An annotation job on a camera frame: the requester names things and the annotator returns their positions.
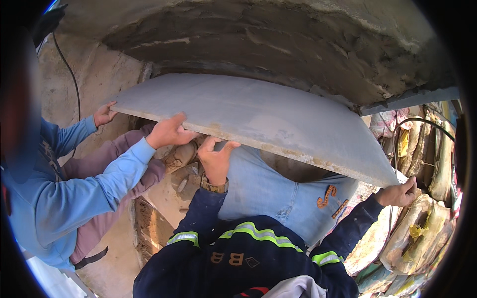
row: maroon pants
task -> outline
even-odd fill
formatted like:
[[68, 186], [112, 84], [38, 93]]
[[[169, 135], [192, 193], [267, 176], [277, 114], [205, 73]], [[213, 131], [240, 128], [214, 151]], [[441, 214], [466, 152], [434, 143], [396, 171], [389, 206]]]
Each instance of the maroon pants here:
[[[148, 124], [140, 130], [128, 131], [114, 141], [104, 142], [99, 149], [84, 158], [70, 158], [63, 166], [67, 178], [85, 179], [102, 174], [113, 160], [126, 152], [132, 145], [141, 140], [141, 138], [149, 135], [153, 127], [154, 124]], [[79, 227], [76, 247], [70, 257], [71, 262], [73, 264], [80, 262], [92, 251], [106, 232], [118, 220], [124, 208], [127, 206], [127, 203], [131, 199], [137, 198], [147, 192], [152, 186], [161, 181], [162, 178], [164, 178], [165, 172], [166, 166], [164, 163], [161, 160], [153, 159], [138, 184], [121, 199], [116, 212], [106, 212], [96, 215], [86, 224]]]

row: hand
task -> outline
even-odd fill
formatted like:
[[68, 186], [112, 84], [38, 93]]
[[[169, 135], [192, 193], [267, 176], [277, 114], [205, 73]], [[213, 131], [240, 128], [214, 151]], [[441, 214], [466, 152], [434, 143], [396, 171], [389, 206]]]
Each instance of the hand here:
[[222, 139], [208, 136], [202, 146], [197, 150], [200, 162], [204, 166], [206, 177], [210, 184], [223, 185], [227, 180], [229, 158], [232, 150], [240, 146], [239, 142], [228, 141], [220, 151], [214, 151], [215, 143]]
[[186, 119], [186, 114], [180, 112], [172, 118], [159, 122], [146, 137], [146, 141], [156, 150], [167, 145], [184, 145], [189, 143], [200, 134], [182, 127], [182, 122]]
[[382, 188], [374, 195], [374, 199], [382, 206], [404, 207], [416, 198], [416, 177], [409, 178], [404, 184]]
[[116, 116], [118, 112], [111, 111], [109, 107], [115, 104], [116, 104], [116, 101], [104, 104], [99, 107], [96, 113], [94, 113], [93, 118], [94, 118], [94, 125], [96, 125], [96, 127], [100, 127], [103, 124], [108, 124], [114, 119], [114, 116]]

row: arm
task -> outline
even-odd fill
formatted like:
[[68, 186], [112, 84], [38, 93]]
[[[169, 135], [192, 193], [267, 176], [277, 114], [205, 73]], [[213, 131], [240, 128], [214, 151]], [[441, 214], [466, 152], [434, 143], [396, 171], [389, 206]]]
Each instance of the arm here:
[[155, 152], [143, 138], [96, 177], [61, 182], [42, 176], [31, 179], [29, 188], [38, 197], [35, 221], [39, 239], [51, 243], [95, 215], [114, 212], [139, 182]]
[[190, 235], [188, 239], [191, 242], [194, 240], [195, 246], [205, 245], [206, 243], [203, 243], [203, 239], [209, 239], [209, 236], [211, 236], [212, 229], [218, 221], [217, 214], [224, 203], [226, 195], [227, 193], [214, 193], [200, 187], [190, 202], [186, 217], [180, 221], [179, 226], [167, 244], [180, 241], [180, 235], [182, 237]]
[[[219, 138], [209, 136], [197, 150], [208, 182], [217, 185], [218, 188], [223, 187], [226, 183], [228, 160], [232, 150], [240, 146], [237, 142], [229, 141], [222, 150], [214, 151], [215, 143], [221, 141]], [[181, 220], [179, 227], [174, 231], [174, 235], [169, 239], [167, 245], [181, 242], [181, 240], [188, 240], [182, 242], [187, 242], [187, 245], [196, 247], [200, 247], [199, 244], [206, 244], [205, 239], [209, 239], [209, 236], [213, 234], [212, 229], [217, 224], [217, 214], [226, 195], [226, 192], [211, 192], [202, 187], [199, 188], [190, 202], [186, 217]]]
[[311, 260], [321, 270], [320, 282], [328, 288], [330, 297], [357, 297], [358, 287], [348, 276], [343, 262], [353, 251], [371, 225], [378, 220], [385, 206], [405, 206], [415, 199], [415, 177], [402, 185], [390, 186], [359, 203], [320, 246], [310, 253]]
[[67, 128], [60, 128], [56, 124], [41, 119], [41, 135], [48, 141], [56, 157], [67, 155], [87, 136], [97, 131], [93, 115]]
[[113, 112], [109, 108], [116, 102], [109, 102], [102, 105], [91, 116], [81, 119], [78, 123], [67, 128], [59, 126], [41, 119], [41, 135], [48, 141], [56, 157], [67, 155], [76, 148], [87, 136], [98, 131], [98, 127], [110, 123], [118, 112]]
[[384, 208], [371, 195], [366, 201], [359, 203], [345, 217], [336, 228], [325, 237], [320, 246], [315, 247], [310, 257], [321, 255], [330, 251], [344, 260], [353, 251], [356, 244], [368, 231], [371, 225], [378, 220], [378, 215]]

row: navy blue jacket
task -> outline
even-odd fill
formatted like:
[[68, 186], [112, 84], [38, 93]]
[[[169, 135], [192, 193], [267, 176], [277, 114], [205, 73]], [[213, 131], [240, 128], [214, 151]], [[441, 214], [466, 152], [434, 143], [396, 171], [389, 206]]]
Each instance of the navy blue jacket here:
[[311, 276], [328, 297], [358, 297], [342, 262], [383, 208], [373, 196], [359, 203], [309, 257], [303, 240], [274, 218], [219, 221], [225, 196], [197, 190], [168, 245], [134, 281], [134, 298], [260, 297], [300, 275]]

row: light blue long-sleeve shirt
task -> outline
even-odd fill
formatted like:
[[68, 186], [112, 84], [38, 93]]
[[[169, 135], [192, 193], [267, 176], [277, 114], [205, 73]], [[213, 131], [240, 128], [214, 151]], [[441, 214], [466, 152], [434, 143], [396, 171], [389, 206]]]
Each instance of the light blue long-sleeve shirt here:
[[69, 258], [76, 246], [77, 228], [95, 215], [115, 211], [156, 152], [142, 138], [103, 174], [65, 181], [57, 158], [96, 131], [93, 116], [64, 129], [42, 119], [38, 156], [27, 182], [17, 184], [2, 163], [1, 179], [10, 194], [10, 223], [17, 241], [56, 268], [74, 270]]

